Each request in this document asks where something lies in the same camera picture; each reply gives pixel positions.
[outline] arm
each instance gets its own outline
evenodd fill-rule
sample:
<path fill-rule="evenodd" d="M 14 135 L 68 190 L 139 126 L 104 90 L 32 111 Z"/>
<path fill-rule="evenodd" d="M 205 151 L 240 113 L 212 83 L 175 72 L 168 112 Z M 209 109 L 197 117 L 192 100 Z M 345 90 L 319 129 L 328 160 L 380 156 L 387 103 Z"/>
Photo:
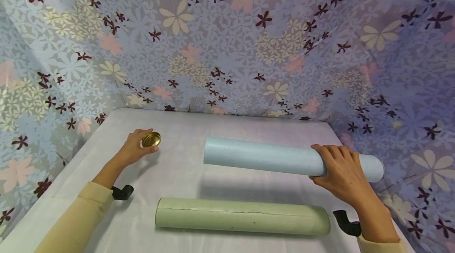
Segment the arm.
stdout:
<path fill-rule="evenodd" d="M 389 209 L 372 190 L 360 166 L 359 154 L 346 146 L 312 145 L 324 160 L 327 175 L 310 177 L 318 186 L 351 205 L 359 215 L 363 253 L 405 253 Z"/>
<path fill-rule="evenodd" d="M 84 186 L 76 200 L 51 227 L 35 253 L 84 252 L 93 231 L 113 202 L 111 187 L 122 170 L 158 148 L 141 148 L 141 139 L 153 130 L 135 130 L 120 151 Z"/>

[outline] paper tube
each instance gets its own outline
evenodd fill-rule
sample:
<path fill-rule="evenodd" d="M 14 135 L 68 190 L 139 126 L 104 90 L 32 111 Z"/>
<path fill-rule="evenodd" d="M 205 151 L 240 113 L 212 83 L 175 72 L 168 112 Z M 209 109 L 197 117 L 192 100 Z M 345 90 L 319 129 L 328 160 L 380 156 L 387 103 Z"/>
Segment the paper tube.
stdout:
<path fill-rule="evenodd" d="M 204 164 L 323 176 L 326 168 L 319 153 L 311 148 L 246 142 L 208 136 Z M 384 166 L 372 155 L 360 155 L 360 164 L 368 181 L 378 182 L 384 176 Z"/>
<path fill-rule="evenodd" d="M 320 206 L 168 197 L 158 202 L 155 225 L 319 236 L 330 232 L 329 216 Z"/>

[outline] metal lid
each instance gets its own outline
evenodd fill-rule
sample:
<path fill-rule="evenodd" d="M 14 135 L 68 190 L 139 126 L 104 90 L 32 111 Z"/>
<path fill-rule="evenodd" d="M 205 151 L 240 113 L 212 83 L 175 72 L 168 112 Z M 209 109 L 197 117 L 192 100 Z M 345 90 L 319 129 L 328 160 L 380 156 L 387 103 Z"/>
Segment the metal lid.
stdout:
<path fill-rule="evenodd" d="M 156 131 L 147 133 L 141 142 L 143 147 L 158 146 L 161 142 L 161 134 Z"/>

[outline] black hook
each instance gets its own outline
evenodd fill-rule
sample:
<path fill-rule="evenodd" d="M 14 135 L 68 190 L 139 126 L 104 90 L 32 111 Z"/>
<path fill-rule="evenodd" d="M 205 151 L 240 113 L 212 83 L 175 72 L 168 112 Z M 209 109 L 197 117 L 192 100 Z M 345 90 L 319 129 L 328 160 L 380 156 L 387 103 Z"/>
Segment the black hook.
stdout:
<path fill-rule="evenodd" d="M 126 201 L 134 191 L 131 185 L 125 185 L 122 190 L 117 187 L 112 187 L 114 200 Z"/>
<path fill-rule="evenodd" d="M 338 226 L 341 230 L 351 236 L 359 237 L 362 234 L 362 228 L 359 222 L 350 222 L 346 211 L 334 211 Z"/>

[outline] curtain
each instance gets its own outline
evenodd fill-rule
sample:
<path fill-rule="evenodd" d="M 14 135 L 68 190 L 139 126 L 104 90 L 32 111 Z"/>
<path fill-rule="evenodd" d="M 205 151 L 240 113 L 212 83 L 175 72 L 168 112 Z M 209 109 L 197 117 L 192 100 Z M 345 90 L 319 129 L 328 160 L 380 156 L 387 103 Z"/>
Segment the curtain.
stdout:
<path fill-rule="evenodd" d="M 3 238 L 129 107 L 326 121 L 383 161 L 374 189 L 416 252 L 455 252 L 455 0 L 2 0 L 0 16 Z"/>

